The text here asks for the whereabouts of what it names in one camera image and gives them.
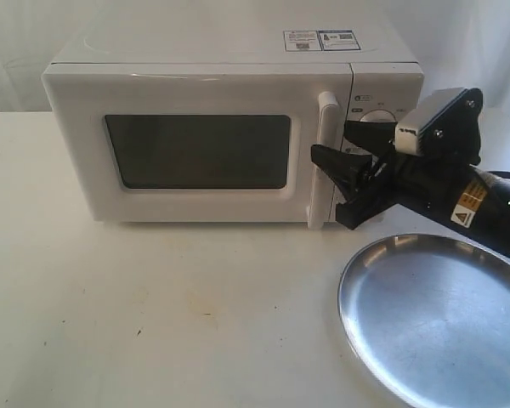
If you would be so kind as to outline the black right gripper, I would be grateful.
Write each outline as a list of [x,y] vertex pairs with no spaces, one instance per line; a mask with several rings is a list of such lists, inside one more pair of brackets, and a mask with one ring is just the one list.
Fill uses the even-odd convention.
[[[374,156],[393,149],[395,122],[346,121],[343,137]],[[470,165],[426,161],[388,153],[372,155],[311,146],[311,161],[344,197],[336,221],[354,230],[370,218],[401,205],[451,230],[470,230],[489,186]]]

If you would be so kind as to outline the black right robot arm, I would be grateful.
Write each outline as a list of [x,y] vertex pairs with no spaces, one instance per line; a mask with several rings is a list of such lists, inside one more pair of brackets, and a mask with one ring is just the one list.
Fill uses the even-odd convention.
[[510,258],[510,172],[478,168],[482,107],[478,88],[441,89],[400,122],[349,125],[362,155],[313,145],[312,162],[344,198],[336,221],[354,230],[401,205]]

